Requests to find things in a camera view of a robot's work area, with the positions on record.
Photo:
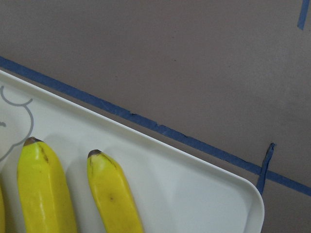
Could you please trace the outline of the yellow banana top long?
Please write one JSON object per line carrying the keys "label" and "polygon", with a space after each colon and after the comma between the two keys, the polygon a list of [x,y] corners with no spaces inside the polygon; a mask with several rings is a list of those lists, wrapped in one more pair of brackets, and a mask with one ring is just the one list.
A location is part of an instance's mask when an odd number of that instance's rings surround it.
{"label": "yellow banana top long", "polygon": [[62,165],[45,142],[35,137],[24,142],[17,165],[17,185],[26,232],[78,231]]}

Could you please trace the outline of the greenish yellow banana back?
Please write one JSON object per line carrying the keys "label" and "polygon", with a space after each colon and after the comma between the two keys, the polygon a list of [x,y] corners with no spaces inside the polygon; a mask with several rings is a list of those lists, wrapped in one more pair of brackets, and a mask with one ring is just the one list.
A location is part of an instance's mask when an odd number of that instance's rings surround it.
{"label": "greenish yellow banana back", "polygon": [[87,156],[89,187],[107,233],[143,233],[144,228],[121,166],[100,150]]}

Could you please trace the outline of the white bear print tray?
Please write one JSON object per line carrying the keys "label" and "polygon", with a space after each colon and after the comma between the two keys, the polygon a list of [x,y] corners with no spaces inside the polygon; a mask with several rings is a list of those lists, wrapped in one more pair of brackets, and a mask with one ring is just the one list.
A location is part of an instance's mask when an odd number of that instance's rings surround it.
{"label": "white bear print tray", "polygon": [[259,233],[261,195],[248,180],[5,72],[0,74],[0,183],[6,231],[23,233],[17,162],[34,136],[58,155],[78,231],[105,231],[87,180],[98,149],[122,167],[147,233]]}

